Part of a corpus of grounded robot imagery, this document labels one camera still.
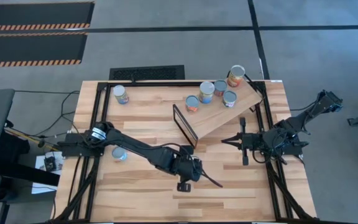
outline tin can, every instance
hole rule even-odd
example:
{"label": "tin can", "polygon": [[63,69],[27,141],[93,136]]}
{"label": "tin can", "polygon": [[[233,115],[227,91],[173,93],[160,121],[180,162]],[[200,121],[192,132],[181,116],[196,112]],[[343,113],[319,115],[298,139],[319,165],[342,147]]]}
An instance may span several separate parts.
{"label": "tin can", "polygon": [[237,95],[233,91],[225,91],[223,94],[223,105],[232,108],[236,103]]}
{"label": "tin can", "polygon": [[128,157],[127,151],[122,147],[117,147],[117,148],[113,149],[111,152],[111,155],[114,158],[115,162],[124,161]]}
{"label": "tin can", "polygon": [[223,93],[227,89],[226,81],[216,80],[214,85],[215,85],[215,91],[214,91],[215,96],[223,96]]}
{"label": "tin can", "polygon": [[198,98],[202,103],[210,103],[214,95],[215,86],[211,82],[203,82],[200,85],[200,95]]}
{"label": "tin can", "polygon": [[186,98],[186,110],[187,112],[197,112],[198,111],[198,98],[197,96],[187,96]]}
{"label": "tin can", "polygon": [[246,70],[241,65],[235,65],[231,67],[229,77],[227,78],[227,84],[231,87],[236,87],[243,80],[243,76],[246,74]]}
{"label": "tin can", "polygon": [[116,97],[118,103],[120,104],[126,104],[129,101],[129,97],[127,95],[127,92],[125,91],[125,88],[122,85],[116,85],[112,92],[114,96]]}

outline wooden table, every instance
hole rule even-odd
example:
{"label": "wooden table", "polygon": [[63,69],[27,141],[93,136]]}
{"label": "wooden table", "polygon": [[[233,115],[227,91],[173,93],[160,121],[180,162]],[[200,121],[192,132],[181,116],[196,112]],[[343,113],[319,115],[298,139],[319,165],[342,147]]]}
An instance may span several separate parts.
{"label": "wooden table", "polygon": [[[83,82],[74,117],[75,125],[89,128],[98,82]],[[266,81],[273,122],[290,116],[282,82]],[[107,120],[115,127],[151,145],[175,142],[188,144],[172,120],[172,104],[196,87],[127,87],[130,102],[119,105],[111,94]],[[268,127],[262,106],[265,128]],[[247,110],[247,132],[259,130],[255,113]],[[195,155],[203,161],[208,175],[224,187],[218,188],[204,177],[191,182],[190,193],[177,192],[179,177],[156,170],[144,158],[131,152],[124,162],[113,162],[107,147],[101,158],[93,204],[92,222],[233,222],[274,220],[272,199],[264,164],[251,157],[242,165],[242,153],[220,140],[240,131],[238,118],[227,122],[199,140]],[[293,156],[285,156],[284,166],[289,191],[310,215],[315,216],[305,168]],[[68,193],[77,158],[66,159],[56,194],[57,214],[67,205]],[[74,192],[78,186],[77,173]],[[85,194],[80,217],[85,216]],[[284,206],[280,200],[282,216]]]}

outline black floor mat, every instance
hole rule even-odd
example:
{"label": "black floor mat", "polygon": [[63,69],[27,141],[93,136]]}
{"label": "black floor mat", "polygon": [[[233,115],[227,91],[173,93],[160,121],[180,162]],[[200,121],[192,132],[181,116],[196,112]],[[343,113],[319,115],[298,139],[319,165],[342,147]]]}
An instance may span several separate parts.
{"label": "black floor mat", "polygon": [[184,80],[184,65],[110,68],[110,80]]}
{"label": "black floor mat", "polygon": [[81,63],[87,34],[1,34],[0,67],[76,65]]}
{"label": "black floor mat", "polygon": [[89,27],[94,3],[0,4],[0,30]]}

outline gray concrete floor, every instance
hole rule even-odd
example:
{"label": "gray concrete floor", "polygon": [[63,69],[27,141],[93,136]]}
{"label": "gray concrete floor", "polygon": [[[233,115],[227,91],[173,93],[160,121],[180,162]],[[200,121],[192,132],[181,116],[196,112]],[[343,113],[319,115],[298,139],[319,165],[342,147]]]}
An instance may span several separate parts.
{"label": "gray concrete floor", "polygon": [[[357,0],[254,1],[260,26],[358,24]],[[91,23],[94,28],[216,25],[250,26],[247,1],[97,0]],[[358,30],[268,31],[261,35],[271,79],[284,81],[292,108],[312,102],[322,89],[344,99],[341,112],[320,116],[308,125],[312,135],[301,138],[311,143],[304,154],[318,216],[358,223],[358,127],[346,123],[346,118],[358,115]],[[187,79],[214,79],[225,76],[236,63],[243,64],[251,78],[262,78],[253,32],[90,34],[82,64],[0,68],[0,88],[79,90],[83,80],[108,79],[110,68],[153,65],[184,64]],[[66,111],[75,109],[76,98],[70,98]],[[63,99],[17,93],[9,119],[16,128],[35,133],[58,117]],[[49,133],[69,127],[68,122],[60,121]],[[40,151],[33,148],[32,153]],[[11,207],[7,223],[42,222],[51,209],[52,197],[18,203]]]}

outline wood grain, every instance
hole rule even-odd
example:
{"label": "wood grain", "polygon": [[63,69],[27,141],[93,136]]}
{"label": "wood grain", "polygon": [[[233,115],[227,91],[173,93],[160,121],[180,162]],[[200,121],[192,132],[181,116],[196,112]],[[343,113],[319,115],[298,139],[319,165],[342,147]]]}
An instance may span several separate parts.
{"label": "wood grain", "polygon": [[[188,124],[198,136],[198,139],[226,124],[231,119],[236,118],[262,99],[245,80],[240,82],[235,88],[228,85],[227,90],[231,90],[237,95],[236,104],[232,108],[225,107],[222,102],[223,98],[215,95],[213,95],[212,102],[208,104],[199,103],[197,113],[187,112],[184,100],[177,105]],[[191,88],[187,92],[187,95],[198,96],[199,93],[199,88]]]}
{"label": "wood grain", "polygon": [[[89,128],[97,82],[83,82],[75,125]],[[283,83],[266,81],[273,121],[290,116]],[[151,145],[175,142],[187,144],[172,121],[172,104],[178,103],[197,87],[132,87],[127,88],[130,101],[120,105],[112,96],[108,121],[133,138]],[[247,132],[259,130],[256,115],[247,110],[239,116],[247,120]],[[264,125],[267,128],[264,108]],[[274,213],[265,166],[250,159],[242,166],[241,151],[220,140],[240,130],[238,118],[215,129],[199,140],[195,155],[203,160],[205,171],[222,183],[220,189],[202,177],[192,182],[192,191],[176,191],[178,177],[156,170],[144,158],[128,153],[124,162],[114,162],[113,146],[106,148],[101,158],[96,184],[92,222],[234,222],[272,221]],[[298,203],[315,215],[305,169],[293,156],[285,156],[287,185]],[[57,214],[67,205],[68,193],[77,158],[66,159],[56,194]],[[76,192],[79,174],[76,177]],[[81,205],[85,215],[87,195]]]}

